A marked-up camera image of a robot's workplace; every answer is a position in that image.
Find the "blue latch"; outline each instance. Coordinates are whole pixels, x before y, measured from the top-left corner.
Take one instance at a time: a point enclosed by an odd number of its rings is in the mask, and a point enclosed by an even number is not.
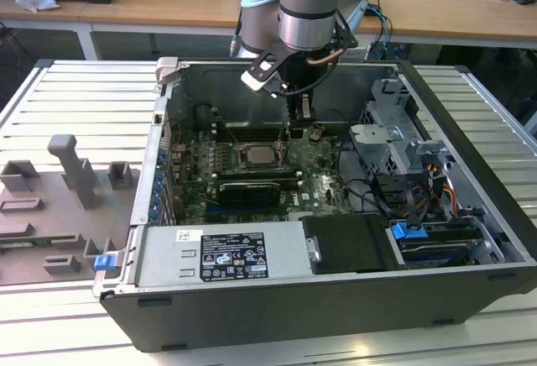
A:
[[[117,254],[101,254],[97,255],[93,269],[95,271],[115,271],[117,262]]]
[[[400,240],[401,238],[429,237],[423,226],[421,226],[419,229],[411,229],[407,226],[406,222],[397,222],[391,227],[391,229],[396,240]]]

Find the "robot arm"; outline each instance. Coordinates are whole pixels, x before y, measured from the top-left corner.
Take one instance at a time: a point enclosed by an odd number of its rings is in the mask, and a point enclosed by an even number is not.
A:
[[[315,118],[313,89],[357,46],[352,33],[366,6],[365,0],[242,0],[240,56],[257,56],[242,80],[254,91],[286,97],[290,120],[307,125]]]

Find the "aluminum profile table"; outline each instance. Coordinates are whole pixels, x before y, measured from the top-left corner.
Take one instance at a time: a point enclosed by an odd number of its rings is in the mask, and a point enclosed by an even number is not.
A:
[[[451,66],[421,66],[418,72],[470,142],[537,226],[537,142],[470,73]],[[418,118],[441,139],[423,112]]]
[[[537,192],[533,195],[530,187],[525,188],[537,183],[534,140],[471,75],[461,74],[453,67],[417,68],[534,219]],[[41,170],[60,171],[53,160],[44,159],[46,144],[42,144],[48,138],[46,133],[64,129],[77,134],[80,149],[88,151],[95,166],[101,157],[97,151],[105,148],[108,154],[133,151],[130,154],[140,154],[141,158],[150,109],[138,103],[150,106],[158,96],[153,71],[154,62],[105,61],[56,61],[49,69],[34,70],[0,117],[0,154],[32,150],[36,158],[42,158],[37,165]],[[31,111],[29,107],[39,110]],[[38,115],[31,114],[36,112],[40,113],[40,122],[45,123],[36,122]],[[101,116],[90,114],[96,112]],[[419,117],[431,136],[436,137],[426,118]],[[20,144],[13,144],[11,138],[17,138]],[[141,159],[134,165],[141,165]],[[107,315],[92,296],[91,285],[92,281],[80,281],[0,288],[0,363],[537,364],[537,290],[505,297],[457,326],[146,354],[137,351]]]

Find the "desk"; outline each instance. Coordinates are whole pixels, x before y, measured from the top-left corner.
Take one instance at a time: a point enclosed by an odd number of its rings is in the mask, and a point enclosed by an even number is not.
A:
[[[6,26],[75,31],[88,60],[99,57],[93,32],[231,35],[240,0],[114,0],[111,4],[60,2],[58,10],[24,12],[0,1]],[[537,48],[537,7],[503,0],[381,0],[394,24],[392,41],[488,47]],[[360,39],[379,31],[365,18]]]

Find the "power supply label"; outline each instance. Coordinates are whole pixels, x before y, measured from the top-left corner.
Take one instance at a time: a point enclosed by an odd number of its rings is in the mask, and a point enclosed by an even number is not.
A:
[[[200,270],[200,278],[204,282],[268,278],[264,235],[203,235]]]

